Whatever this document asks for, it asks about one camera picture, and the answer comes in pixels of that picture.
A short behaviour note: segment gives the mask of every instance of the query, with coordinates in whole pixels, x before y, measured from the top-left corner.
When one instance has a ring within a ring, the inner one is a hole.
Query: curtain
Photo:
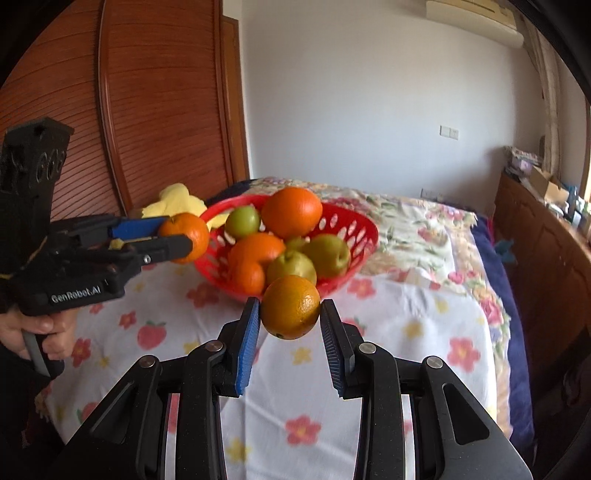
[[[558,100],[560,79],[558,78],[557,53],[548,40],[529,20],[525,20],[530,36],[534,61],[540,74],[544,94],[546,128],[542,169],[560,177],[560,134],[558,131]]]

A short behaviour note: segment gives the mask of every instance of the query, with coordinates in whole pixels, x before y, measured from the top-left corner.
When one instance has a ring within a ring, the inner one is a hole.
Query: green apple
[[[340,277],[351,262],[347,243],[331,233],[316,235],[301,252],[312,260],[319,279]]]
[[[257,233],[261,226],[261,215],[252,205],[235,208],[226,220],[224,227],[229,235],[240,240]]]
[[[287,275],[303,277],[316,285],[316,270],[312,260],[295,250],[286,250],[273,260],[267,268],[267,285]]]

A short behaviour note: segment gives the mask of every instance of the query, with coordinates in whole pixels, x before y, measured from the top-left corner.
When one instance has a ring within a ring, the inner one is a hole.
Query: wooden wardrobe
[[[248,175],[226,90],[219,0],[75,0],[0,89],[0,131],[70,125],[52,217],[125,214],[171,183],[207,198]]]

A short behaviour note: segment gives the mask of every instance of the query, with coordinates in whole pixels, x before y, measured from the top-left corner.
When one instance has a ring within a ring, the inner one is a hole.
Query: yellow plush toy
[[[189,212],[200,216],[207,207],[201,199],[192,196],[188,188],[182,183],[175,183],[166,187],[159,195],[160,201],[152,205],[148,205],[142,210],[142,218],[159,217],[159,216],[173,216],[177,213]],[[218,228],[226,223],[228,213],[217,215],[208,221],[207,226]]]

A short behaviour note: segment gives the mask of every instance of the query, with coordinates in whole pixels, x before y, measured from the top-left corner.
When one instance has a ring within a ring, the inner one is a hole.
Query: pink flower print
[[[474,371],[474,364],[480,360],[480,352],[474,348],[469,338],[452,338],[449,340],[452,351],[447,354],[447,363],[462,367],[464,371]]]
[[[90,339],[78,338],[71,357],[74,359],[74,368],[78,368],[84,360],[88,360],[90,358]]]
[[[337,205],[339,207],[343,207],[349,210],[354,210],[355,212],[359,213],[368,213],[371,211],[369,206],[359,199],[338,197],[334,199],[329,199],[327,201],[332,203],[333,205]]]
[[[451,280],[452,282],[457,283],[458,285],[462,285],[464,283],[464,280],[466,279],[462,272],[451,272],[447,275],[447,278],[449,278],[449,280]]]
[[[447,243],[447,233],[432,228],[421,227],[417,230],[418,235],[429,244],[442,247]]]
[[[308,415],[302,415],[285,422],[285,429],[289,434],[287,443],[290,445],[314,445],[318,441],[318,432],[322,429],[320,423],[310,420]]]
[[[392,268],[388,271],[388,279],[395,282],[404,283],[408,278],[410,270],[402,270],[400,268]]]
[[[201,283],[197,288],[189,290],[187,298],[193,301],[193,305],[196,309],[200,309],[208,303],[219,302],[218,289],[207,282]]]
[[[99,313],[105,306],[102,303],[95,303],[90,309],[88,310],[91,314],[96,315]]]
[[[119,326],[123,327],[123,330],[129,329],[132,325],[137,323],[135,318],[135,310],[133,312],[124,313],[119,319]]]
[[[173,393],[170,397],[170,410],[168,411],[168,431],[170,433],[177,433],[179,399],[180,394],[178,393]]]
[[[78,416],[78,421],[80,422],[80,424],[84,423],[84,421],[90,416],[90,414],[94,411],[97,405],[97,402],[92,401],[90,403],[87,403],[82,410],[76,410],[76,416]]]
[[[406,435],[408,432],[411,432],[413,430],[413,421],[412,420],[404,420],[404,423],[402,424],[403,428],[404,428],[404,437],[406,438]]]
[[[425,240],[426,242],[430,242],[431,240],[433,240],[433,236],[431,235],[431,230],[429,230],[429,228],[422,226],[420,229],[418,229],[417,233],[418,235]]]
[[[371,278],[354,278],[349,283],[347,292],[354,293],[361,300],[373,297],[376,293]]]
[[[483,299],[480,301],[480,306],[482,310],[484,310],[484,314],[486,315],[486,321],[488,325],[495,327],[499,326],[503,322],[503,314],[501,313],[501,308],[497,305],[494,300],[491,299]]]
[[[359,323],[359,319],[357,317],[345,319],[345,320],[343,320],[343,323],[347,323],[349,325],[355,325],[357,327],[357,330],[359,330],[359,333],[361,334],[361,336],[365,335],[365,325],[362,325],[361,323]]]

